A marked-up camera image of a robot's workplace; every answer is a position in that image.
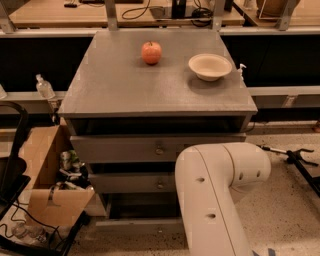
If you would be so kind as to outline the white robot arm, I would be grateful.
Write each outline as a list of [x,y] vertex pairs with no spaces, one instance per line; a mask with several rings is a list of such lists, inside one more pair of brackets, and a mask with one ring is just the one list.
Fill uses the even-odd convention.
[[250,143],[195,145],[180,153],[175,183],[191,256],[253,256],[235,203],[270,173],[267,153]]

